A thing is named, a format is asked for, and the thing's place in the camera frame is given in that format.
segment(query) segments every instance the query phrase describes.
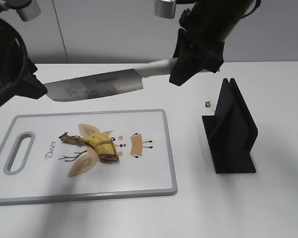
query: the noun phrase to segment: kitchen knife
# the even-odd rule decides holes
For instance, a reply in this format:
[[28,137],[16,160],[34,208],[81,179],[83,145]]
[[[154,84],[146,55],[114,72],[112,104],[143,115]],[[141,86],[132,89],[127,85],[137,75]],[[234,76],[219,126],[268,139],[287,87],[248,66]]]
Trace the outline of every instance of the kitchen knife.
[[164,59],[131,69],[67,79],[44,86],[57,102],[102,98],[143,89],[143,78],[171,73],[177,58]]

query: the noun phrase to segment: white table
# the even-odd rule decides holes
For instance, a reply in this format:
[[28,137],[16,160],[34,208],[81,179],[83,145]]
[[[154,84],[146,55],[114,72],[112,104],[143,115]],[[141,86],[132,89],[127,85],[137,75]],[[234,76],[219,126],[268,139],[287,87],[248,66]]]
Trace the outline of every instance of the white table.
[[[128,68],[40,64],[42,82]],[[201,115],[235,77],[258,127],[256,174],[217,175]],[[56,103],[15,97],[0,108],[0,143],[19,114],[165,109],[178,183],[174,196],[0,206],[0,238],[298,238],[298,62],[225,63],[182,87],[167,76],[144,90]]]

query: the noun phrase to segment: banana stem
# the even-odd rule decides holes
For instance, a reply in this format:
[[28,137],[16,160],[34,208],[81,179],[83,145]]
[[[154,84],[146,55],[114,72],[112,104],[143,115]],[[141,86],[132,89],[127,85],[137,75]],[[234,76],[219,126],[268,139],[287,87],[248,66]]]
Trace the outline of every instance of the banana stem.
[[89,140],[86,140],[85,138],[80,138],[79,136],[69,136],[67,132],[65,132],[63,135],[59,137],[61,141],[63,141],[66,144],[72,144],[72,145],[80,145],[80,144],[88,144]]

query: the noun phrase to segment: banana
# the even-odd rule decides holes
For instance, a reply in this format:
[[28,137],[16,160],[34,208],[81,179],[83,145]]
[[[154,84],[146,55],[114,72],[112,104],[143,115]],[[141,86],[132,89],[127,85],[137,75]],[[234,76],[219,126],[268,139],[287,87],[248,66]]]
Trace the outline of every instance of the banana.
[[78,136],[68,136],[67,133],[64,133],[59,138],[63,142],[69,144],[89,144],[95,149],[100,159],[110,161],[119,160],[114,143],[105,134],[95,133],[90,136],[80,138]]

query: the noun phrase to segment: white wall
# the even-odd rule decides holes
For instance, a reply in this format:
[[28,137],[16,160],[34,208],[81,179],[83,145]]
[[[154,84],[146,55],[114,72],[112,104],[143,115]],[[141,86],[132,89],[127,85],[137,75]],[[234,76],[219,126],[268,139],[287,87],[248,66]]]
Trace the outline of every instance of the white wall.
[[[54,0],[71,63],[147,62],[172,56],[178,19],[155,17],[153,0]],[[42,14],[23,23],[8,12],[35,62],[64,62],[66,55],[51,0]],[[298,0],[262,0],[228,37],[225,61],[298,60]]]
[[29,22],[21,21],[14,10],[2,12],[0,17],[12,25],[23,37],[30,58],[36,63],[66,63],[59,26],[52,0],[37,0],[42,13]]

